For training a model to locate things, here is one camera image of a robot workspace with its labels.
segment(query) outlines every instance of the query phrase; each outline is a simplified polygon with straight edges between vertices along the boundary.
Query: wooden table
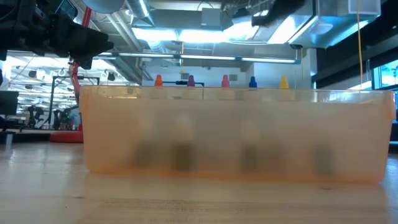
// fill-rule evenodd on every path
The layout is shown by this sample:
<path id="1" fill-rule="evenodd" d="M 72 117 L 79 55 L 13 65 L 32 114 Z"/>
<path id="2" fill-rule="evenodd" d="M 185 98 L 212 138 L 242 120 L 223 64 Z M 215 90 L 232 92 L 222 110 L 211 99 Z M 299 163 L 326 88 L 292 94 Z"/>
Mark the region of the wooden table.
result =
<path id="1" fill-rule="evenodd" d="M 0 146 L 0 223 L 398 223 L 398 156 L 380 185 L 91 174 L 81 144 Z"/>

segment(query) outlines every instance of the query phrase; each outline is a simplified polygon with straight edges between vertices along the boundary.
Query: red bottle cap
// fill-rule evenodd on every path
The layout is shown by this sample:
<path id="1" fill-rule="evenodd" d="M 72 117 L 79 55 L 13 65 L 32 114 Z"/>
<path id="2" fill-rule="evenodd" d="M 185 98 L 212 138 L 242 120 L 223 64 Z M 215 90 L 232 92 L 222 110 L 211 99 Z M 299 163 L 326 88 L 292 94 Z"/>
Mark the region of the red bottle cap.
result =
<path id="1" fill-rule="evenodd" d="M 221 87 L 229 88 L 228 75 L 223 76 L 223 82 L 221 83 Z"/>
<path id="2" fill-rule="evenodd" d="M 163 86 L 162 75 L 156 76 L 155 86 Z"/>

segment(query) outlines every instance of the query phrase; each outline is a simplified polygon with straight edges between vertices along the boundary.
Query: robotic arm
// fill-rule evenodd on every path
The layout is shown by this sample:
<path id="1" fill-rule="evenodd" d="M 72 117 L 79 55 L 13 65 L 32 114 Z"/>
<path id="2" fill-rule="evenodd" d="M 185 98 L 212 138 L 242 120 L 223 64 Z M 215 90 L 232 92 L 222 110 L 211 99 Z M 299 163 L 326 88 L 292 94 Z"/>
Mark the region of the robotic arm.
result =
<path id="1" fill-rule="evenodd" d="M 72 57 L 84 69 L 95 55 L 113 48 L 108 35 L 73 22 L 77 9 L 69 0 L 0 1 L 0 60 L 8 50 Z"/>

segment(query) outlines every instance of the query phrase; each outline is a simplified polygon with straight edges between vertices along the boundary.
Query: plastic bin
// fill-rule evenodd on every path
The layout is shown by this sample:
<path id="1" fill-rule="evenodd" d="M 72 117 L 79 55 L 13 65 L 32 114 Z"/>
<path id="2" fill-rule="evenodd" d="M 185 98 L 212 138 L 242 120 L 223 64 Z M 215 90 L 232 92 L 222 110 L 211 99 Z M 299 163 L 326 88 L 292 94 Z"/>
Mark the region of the plastic bin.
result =
<path id="1" fill-rule="evenodd" d="M 92 172 L 379 182 L 393 92 L 84 86 Z"/>

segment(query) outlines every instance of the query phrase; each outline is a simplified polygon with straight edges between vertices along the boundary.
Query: yellow bottle cap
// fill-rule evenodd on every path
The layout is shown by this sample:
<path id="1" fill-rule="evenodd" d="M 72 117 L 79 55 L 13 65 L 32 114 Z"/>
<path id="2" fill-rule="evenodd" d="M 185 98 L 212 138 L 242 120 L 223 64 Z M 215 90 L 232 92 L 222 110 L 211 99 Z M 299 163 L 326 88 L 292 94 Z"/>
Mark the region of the yellow bottle cap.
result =
<path id="1" fill-rule="evenodd" d="M 287 81 L 286 75 L 282 75 L 282 79 L 280 80 L 279 88 L 281 88 L 281 89 L 288 89 L 289 88 L 289 83 Z"/>

